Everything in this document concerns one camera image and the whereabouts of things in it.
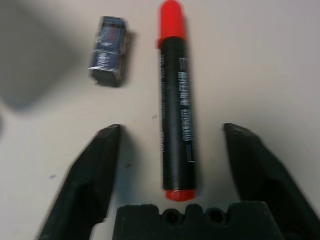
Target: white table surface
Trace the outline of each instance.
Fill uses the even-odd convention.
[[[73,161],[112,124],[124,125],[128,137],[108,219],[91,239],[112,239],[117,208],[125,204],[155,204],[162,213],[183,212],[189,203],[226,210],[237,202],[223,123],[260,135],[320,211],[320,1],[183,1],[201,172],[200,195],[186,203],[162,191],[155,47],[161,1],[5,4],[10,14],[1,11],[1,27],[12,31],[0,41],[0,239],[35,238]],[[101,16],[125,18],[135,33],[128,79],[117,89],[88,77]]]

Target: gray object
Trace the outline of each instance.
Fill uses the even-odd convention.
[[[99,85],[117,87],[123,81],[127,42],[126,22],[122,18],[104,16],[89,67]]]

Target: red marker end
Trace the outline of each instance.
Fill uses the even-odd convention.
[[[196,197],[195,190],[166,190],[165,195],[167,199],[176,202],[185,202]]]
[[[160,39],[158,47],[166,38],[186,39],[185,20],[182,7],[176,0],[167,0],[160,9]]]

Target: red marker cap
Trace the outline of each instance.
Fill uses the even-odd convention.
[[[186,39],[185,20],[182,7],[176,0],[167,0],[160,9],[160,39],[158,48],[166,38]]]
[[[196,197],[195,190],[166,190],[165,194],[167,199],[176,202],[185,202],[192,200]]]

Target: marker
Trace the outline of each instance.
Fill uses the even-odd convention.
[[[163,188],[177,202],[195,198],[196,170],[190,109],[185,21],[180,4],[160,9]]]

